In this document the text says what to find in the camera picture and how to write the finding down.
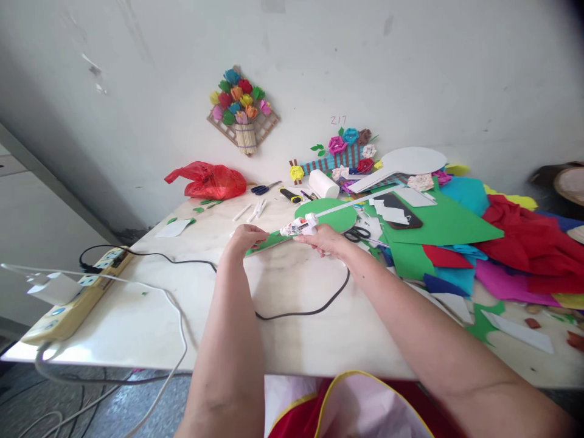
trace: white marble table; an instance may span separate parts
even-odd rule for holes
[[[295,205],[276,190],[264,195],[268,206],[253,223],[271,232],[293,219]],[[199,200],[188,200],[163,219],[132,249],[162,252],[175,260],[209,260],[217,263],[235,227],[233,217],[247,203],[260,198],[246,193],[197,216],[179,237],[155,238],[173,218],[190,218]],[[255,308],[263,316],[310,311],[322,306],[342,285],[346,268],[339,260],[321,259],[307,245],[285,242],[245,260]],[[182,370],[192,370],[203,334],[215,284],[215,273],[205,264],[172,265],[162,257],[136,257],[122,277],[171,290],[188,317],[189,351]],[[473,300],[493,305],[496,300],[475,282]],[[160,293],[116,282],[83,325],[56,346],[54,363],[171,369],[182,347],[175,310]],[[505,318],[516,322],[528,315],[518,304],[506,303]],[[566,329],[577,328],[536,315],[552,338],[555,355],[549,355],[503,332],[488,335],[492,350],[515,371],[541,388],[584,387],[584,355],[566,344]],[[326,309],[314,316],[259,321],[269,374],[334,376],[361,369],[379,377],[413,379],[415,375],[352,279]],[[33,361],[36,347],[21,342],[2,357],[8,361]]]

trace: gray floor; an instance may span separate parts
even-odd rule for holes
[[[57,366],[62,374],[77,374],[83,378],[103,378],[103,368]],[[108,378],[125,378],[130,370],[107,368]],[[165,375],[163,371],[146,370],[137,372],[132,379]],[[0,378],[0,388],[9,388],[0,395],[0,436],[18,438],[36,419],[51,411],[60,411],[64,418],[76,413],[82,402],[80,386],[64,386],[45,379],[37,374],[33,365],[17,364]],[[19,391],[42,381],[28,391],[5,402]],[[164,382],[155,382],[141,386],[118,389],[99,404],[97,413],[91,422],[85,437],[118,438],[123,437],[140,421],[148,411],[152,401]],[[158,407],[148,419],[136,437],[172,437],[184,412],[184,404],[189,390],[190,379],[174,379],[167,388]],[[101,386],[86,386],[85,403],[95,400],[102,390]],[[567,410],[574,418],[581,420],[583,396],[582,391],[544,391],[553,401]],[[81,438],[89,423],[93,410],[79,417],[77,424],[70,423],[63,427],[61,438]],[[56,417],[50,417],[32,429],[27,437],[42,437],[57,424]]]

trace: white cardboard paddle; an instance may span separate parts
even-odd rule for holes
[[[433,149],[409,147],[392,150],[381,159],[383,167],[371,175],[351,185],[351,190],[361,193],[394,173],[421,175],[441,169],[446,164],[446,156]]]

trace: power strip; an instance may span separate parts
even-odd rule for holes
[[[133,257],[123,249],[114,248],[106,252],[94,266],[103,269],[101,273],[104,275],[117,277]],[[20,340],[40,346],[45,342],[69,339],[113,281],[91,274],[82,277],[78,283],[85,286],[84,289],[67,304],[54,306]]]

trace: pink paper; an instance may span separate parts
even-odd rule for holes
[[[527,290],[527,276],[511,276],[501,265],[486,260],[476,261],[476,278],[495,298],[561,307],[551,295],[534,294]]]

